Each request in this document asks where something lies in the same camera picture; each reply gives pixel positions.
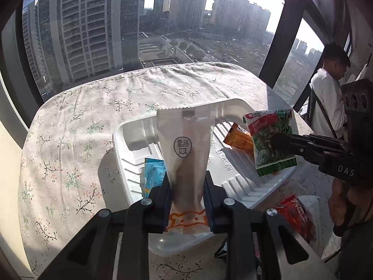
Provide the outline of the right hand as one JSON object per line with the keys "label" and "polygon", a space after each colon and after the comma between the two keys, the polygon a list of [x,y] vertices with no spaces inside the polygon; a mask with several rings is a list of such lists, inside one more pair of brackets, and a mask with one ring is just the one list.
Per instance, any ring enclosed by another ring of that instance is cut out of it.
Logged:
{"label": "right hand", "polygon": [[358,220],[367,221],[372,217],[372,190],[351,186],[347,191],[347,187],[347,183],[343,180],[334,178],[332,181],[332,193],[328,200],[328,206],[331,220],[335,226],[341,226],[345,222],[349,203],[358,209]]}

